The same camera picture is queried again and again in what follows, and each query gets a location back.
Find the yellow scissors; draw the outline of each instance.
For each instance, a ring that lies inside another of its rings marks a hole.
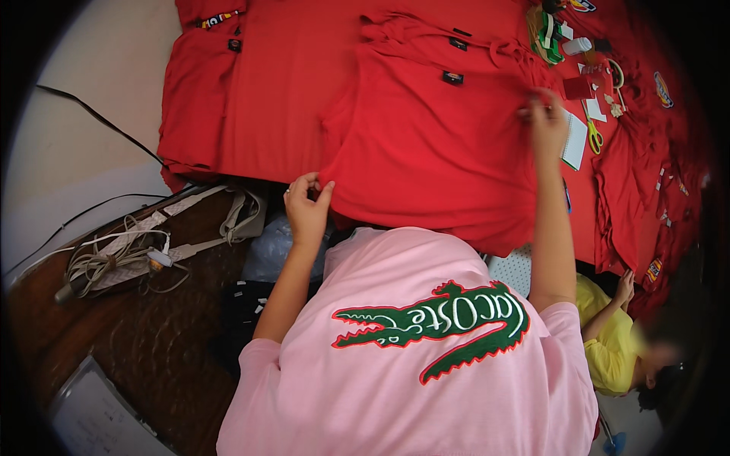
[[[601,146],[603,145],[603,135],[596,130],[596,126],[593,124],[591,116],[588,115],[588,109],[585,107],[583,100],[580,100],[580,106],[583,107],[585,118],[588,120],[588,143],[591,145],[593,153],[599,155],[601,153]]]

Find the notepad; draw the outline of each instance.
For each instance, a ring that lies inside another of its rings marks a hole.
[[[588,135],[588,126],[571,112],[563,109],[565,120],[568,121],[568,140],[565,141],[565,149],[561,158],[566,165],[575,171],[580,169],[580,162],[583,161],[583,149],[585,138]]]

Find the black fabric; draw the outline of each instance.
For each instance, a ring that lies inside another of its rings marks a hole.
[[[253,330],[261,316],[261,310],[256,312],[256,309],[266,306],[259,299],[268,299],[274,285],[271,282],[239,280],[221,291],[220,326],[223,332],[210,340],[208,350],[235,380],[241,378],[238,356],[243,347],[251,342]],[[307,301],[312,299],[321,285],[321,280],[310,283]]]

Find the hand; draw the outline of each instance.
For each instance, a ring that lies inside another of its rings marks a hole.
[[[568,138],[568,122],[563,116],[563,103],[550,90],[541,87],[536,89],[537,95],[530,101],[529,110],[535,166],[538,169],[545,166],[557,168]],[[547,109],[541,99],[545,97],[550,99]]]
[[[634,297],[634,272],[631,269],[626,269],[623,276],[618,280],[618,288],[616,289],[616,296],[614,299],[617,303],[620,303],[623,307]]]
[[[311,188],[321,192],[316,202],[307,198],[307,191]],[[292,249],[317,255],[327,226],[327,211],[333,188],[334,181],[322,188],[316,172],[300,176],[289,185],[289,190],[284,193],[284,205],[291,226]]]

